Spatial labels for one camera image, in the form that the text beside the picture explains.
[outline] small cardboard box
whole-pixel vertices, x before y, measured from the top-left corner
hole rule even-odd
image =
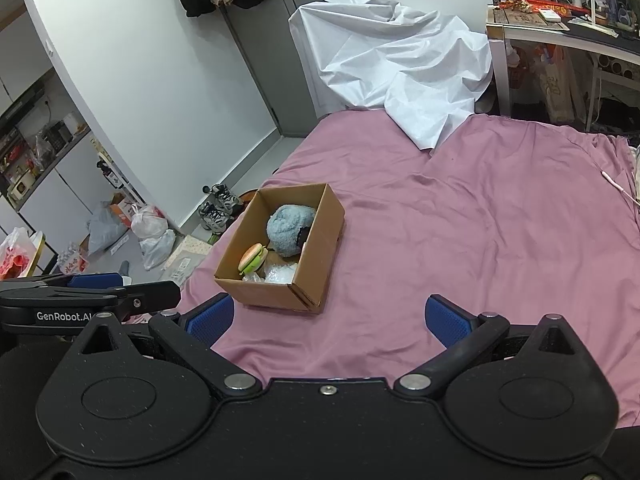
[[[238,272],[240,258],[253,244],[269,244],[267,221],[285,204],[306,205],[317,210],[293,283],[243,282]],[[328,184],[260,189],[220,260],[216,283],[240,303],[319,314],[343,223],[344,208]]]
[[[124,225],[129,228],[131,227],[131,220],[133,220],[134,215],[133,204],[125,197],[124,193],[114,193],[109,208]]]

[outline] blue plush toy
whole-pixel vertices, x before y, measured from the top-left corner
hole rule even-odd
[[[316,210],[306,205],[283,205],[269,218],[267,236],[271,247],[283,258],[302,252]]]

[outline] screw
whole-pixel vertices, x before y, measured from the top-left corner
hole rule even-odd
[[[255,377],[249,374],[232,374],[225,378],[225,386],[231,390],[248,390],[255,384]]]
[[[335,395],[338,393],[338,388],[332,384],[325,384],[324,386],[320,386],[320,393],[323,395]]]
[[[431,386],[431,379],[422,374],[408,374],[400,377],[400,385],[407,390],[426,390]]]

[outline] crumpled white fabric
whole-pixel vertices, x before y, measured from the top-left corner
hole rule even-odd
[[[318,117],[384,108],[421,150],[474,113],[493,74],[484,34],[393,0],[313,2],[289,27]]]

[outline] pink bedsheet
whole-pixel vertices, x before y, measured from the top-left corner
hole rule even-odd
[[[638,212],[600,170],[635,191],[622,138],[471,116],[431,156],[383,111],[333,114],[265,183],[328,182],[344,205],[324,313],[236,304],[231,329],[213,348],[263,381],[391,382],[443,349],[424,325],[430,294],[518,324],[558,312],[614,387],[620,426],[633,425]],[[183,312],[220,291],[213,272],[230,235],[188,281]]]

